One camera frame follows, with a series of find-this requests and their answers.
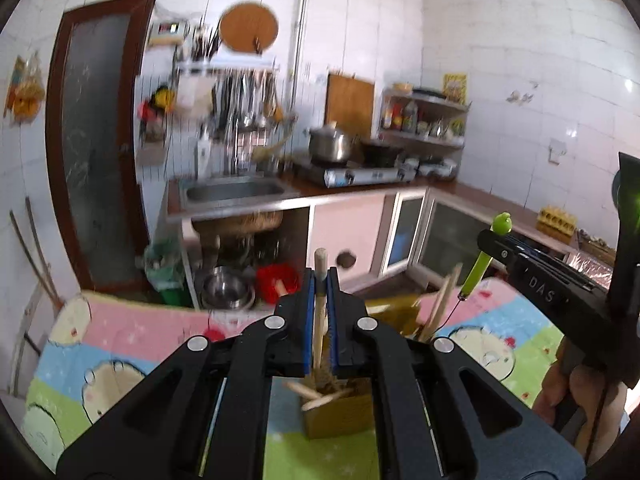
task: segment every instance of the metal rivet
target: metal rivet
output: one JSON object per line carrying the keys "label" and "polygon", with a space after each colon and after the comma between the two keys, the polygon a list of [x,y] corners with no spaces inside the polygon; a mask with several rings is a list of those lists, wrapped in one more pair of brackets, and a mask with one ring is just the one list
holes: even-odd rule
{"label": "metal rivet", "polygon": [[282,328],[284,326],[284,318],[280,316],[269,316],[264,320],[264,325],[272,330]]}
{"label": "metal rivet", "polygon": [[358,320],[358,327],[363,330],[373,330],[378,326],[378,322],[372,317],[361,317]]}
{"label": "metal rivet", "polygon": [[195,335],[187,341],[187,348],[192,352],[200,352],[204,350],[208,344],[209,344],[209,341],[207,340],[206,337],[201,335]]}
{"label": "metal rivet", "polygon": [[448,337],[439,337],[436,341],[433,342],[433,347],[443,354],[448,354],[451,352],[456,346],[453,344],[453,341]]}

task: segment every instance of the green handled tool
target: green handled tool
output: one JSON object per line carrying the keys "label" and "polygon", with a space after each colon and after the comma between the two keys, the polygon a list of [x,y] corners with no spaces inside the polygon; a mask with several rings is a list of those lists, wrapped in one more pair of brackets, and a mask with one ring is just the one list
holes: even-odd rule
{"label": "green handled tool", "polygon": [[[491,231],[500,236],[507,235],[511,232],[511,215],[509,213],[501,213],[495,217],[491,224]],[[491,260],[493,260],[493,258],[487,253],[480,252],[471,272],[469,272],[469,275],[466,277],[465,283],[463,283],[462,288],[460,288],[460,293],[458,294],[460,301],[465,301],[474,288],[476,288],[476,285],[480,283],[489,264],[491,264]]]}

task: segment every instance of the stainless steel sink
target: stainless steel sink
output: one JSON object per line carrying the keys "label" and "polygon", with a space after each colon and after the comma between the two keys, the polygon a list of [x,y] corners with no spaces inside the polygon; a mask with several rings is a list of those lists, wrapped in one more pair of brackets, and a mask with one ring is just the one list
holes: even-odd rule
{"label": "stainless steel sink", "polygon": [[241,208],[298,196],[297,190],[277,178],[262,176],[224,176],[180,184],[180,201],[187,211]]}

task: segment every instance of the trash can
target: trash can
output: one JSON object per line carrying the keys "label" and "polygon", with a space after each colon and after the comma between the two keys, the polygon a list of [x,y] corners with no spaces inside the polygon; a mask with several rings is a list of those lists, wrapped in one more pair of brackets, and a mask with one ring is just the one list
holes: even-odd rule
{"label": "trash can", "polygon": [[145,275],[158,291],[164,304],[190,306],[184,286],[184,267],[177,240],[163,240],[149,245],[143,255]]}

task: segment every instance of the round cutting board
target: round cutting board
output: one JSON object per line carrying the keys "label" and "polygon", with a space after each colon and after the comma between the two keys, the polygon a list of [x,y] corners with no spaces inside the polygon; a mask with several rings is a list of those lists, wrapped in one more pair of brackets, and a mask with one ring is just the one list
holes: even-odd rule
{"label": "round cutting board", "polygon": [[265,6],[253,2],[234,5],[220,18],[220,39],[231,50],[261,54],[278,35],[278,20]]}

